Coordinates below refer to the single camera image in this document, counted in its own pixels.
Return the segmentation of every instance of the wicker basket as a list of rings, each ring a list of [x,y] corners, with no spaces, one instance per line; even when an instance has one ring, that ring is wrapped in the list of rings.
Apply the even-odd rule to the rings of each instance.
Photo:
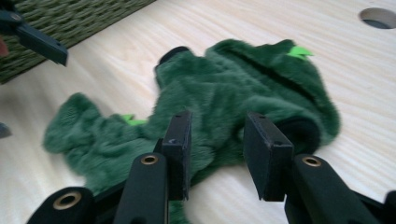
[[[105,29],[154,0],[14,0],[17,10],[37,30],[67,48]],[[46,60],[21,46],[15,36],[4,36],[10,55],[0,58],[0,82]]]

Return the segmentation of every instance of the wood grain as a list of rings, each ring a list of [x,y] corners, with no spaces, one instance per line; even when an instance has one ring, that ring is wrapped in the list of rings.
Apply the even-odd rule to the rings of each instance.
[[[13,132],[0,139],[0,223],[24,223],[52,192],[83,185],[62,156],[41,146],[71,94],[87,94],[105,116],[144,119],[159,94],[153,67],[169,49],[202,55],[227,38],[252,45],[293,39],[314,52],[343,124],[317,154],[352,189],[382,202],[396,189],[396,30],[361,22],[368,7],[396,11],[392,0],[160,0],[71,48],[67,67],[45,62],[0,86],[1,122]],[[245,165],[193,188],[186,208],[193,223],[287,222],[282,203],[258,200]]]

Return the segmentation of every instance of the green plush costume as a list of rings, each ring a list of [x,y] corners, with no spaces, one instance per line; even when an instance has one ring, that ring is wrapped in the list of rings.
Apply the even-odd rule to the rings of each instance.
[[[295,145],[312,153],[339,132],[339,116],[314,65],[295,57],[290,40],[252,47],[225,40],[197,57],[187,48],[171,50],[155,68],[161,94],[148,122],[128,125],[122,116],[101,116],[77,93],[50,123],[44,147],[63,153],[68,164],[99,193],[128,176],[133,159],[154,149],[170,118],[192,112],[191,183],[220,166],[243,162],[248,111],[264,114]],[[182,203],[171,203],[171,223],[186,223]]]

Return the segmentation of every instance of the wooden table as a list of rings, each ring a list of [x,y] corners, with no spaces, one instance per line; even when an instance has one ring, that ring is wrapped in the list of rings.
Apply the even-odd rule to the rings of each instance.
[[[169,49],[202,55],[227,38],[293,39],[314,52],[343,123],[317,155],[352,189],[382,202],[396,189],[396,29],[361,22],[369,7],[396,11],[393,0],[160,0],[71,48],[67,67],[45,62],[0,86],[0,120],[13,132],[0,139],[0,223],[24,223],[54,191],[83,185],[61,155],[41,146],[71,94],[85,93],[105,116],[144,119],[159,94],[153,67]],[[193,223],[287,222],[283,203],[258,200],[245,165],[220,169],[185,204]]]

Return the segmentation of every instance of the green furry cloth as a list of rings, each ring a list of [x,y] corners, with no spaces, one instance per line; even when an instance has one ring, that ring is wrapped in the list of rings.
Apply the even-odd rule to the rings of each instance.
[[[193,185],[220,166],[244,161],[248,111],[271,119],[295,153],[312,153],[338,134],[339,116],[318,71],[305,57],[290,54],[294,48],[290,40],[258,47],[225,40],[205,57],[173,49],[155,68],[161,94],[146,124],[130,126],[119,115],[104,118],[77,93],[50,123],[44,147],[63,153],[95,194],[125,180],[133,159],[151,152],[172,116],[186,109],[192,112]],[[182,202],[172,202],[170,211],[171,223],[188,222]]]

